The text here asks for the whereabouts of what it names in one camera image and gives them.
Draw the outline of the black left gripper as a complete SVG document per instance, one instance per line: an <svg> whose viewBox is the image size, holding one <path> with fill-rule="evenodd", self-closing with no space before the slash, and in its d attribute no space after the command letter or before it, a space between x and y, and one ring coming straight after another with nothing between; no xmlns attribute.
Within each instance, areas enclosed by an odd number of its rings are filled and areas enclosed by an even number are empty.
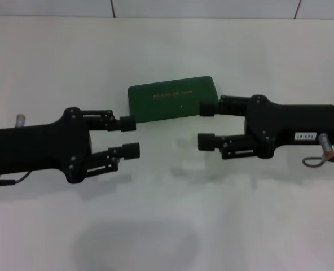
<svg viewBox="0 0 334 271"><path fill-rule="evenodd" d="M77 107L50 124L0 129L0 174L58 169L76 184L85 178L82 164L90 153L89 128Z"/></svg>

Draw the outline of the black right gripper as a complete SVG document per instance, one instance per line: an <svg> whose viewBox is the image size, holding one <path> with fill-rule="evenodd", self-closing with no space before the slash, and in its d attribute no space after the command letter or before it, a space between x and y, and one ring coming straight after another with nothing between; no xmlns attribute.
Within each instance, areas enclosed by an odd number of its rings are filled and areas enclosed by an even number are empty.
<svg viewBox="0 0 334 271"><path fill-rule="evenodd" d="M217 102L201 102L200 116L245 116L245 134L217 136L199 133L199 151L218 149L221 158L269 159L285 145L318 145L325 133L334 145L334 105L277 104L266 96L220 96Z"/></svg>

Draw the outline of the green glasses case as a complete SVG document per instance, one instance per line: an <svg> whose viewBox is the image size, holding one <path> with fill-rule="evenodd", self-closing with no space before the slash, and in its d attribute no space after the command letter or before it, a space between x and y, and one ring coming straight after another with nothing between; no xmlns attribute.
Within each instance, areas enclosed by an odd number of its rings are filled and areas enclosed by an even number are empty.
<svg viewBox="0 0 334 271"><path fill-rule="evenodd" d="M128 88L130 114L137 123L197 116L200 103L218 103L210 76L135 85Z"/></svg>

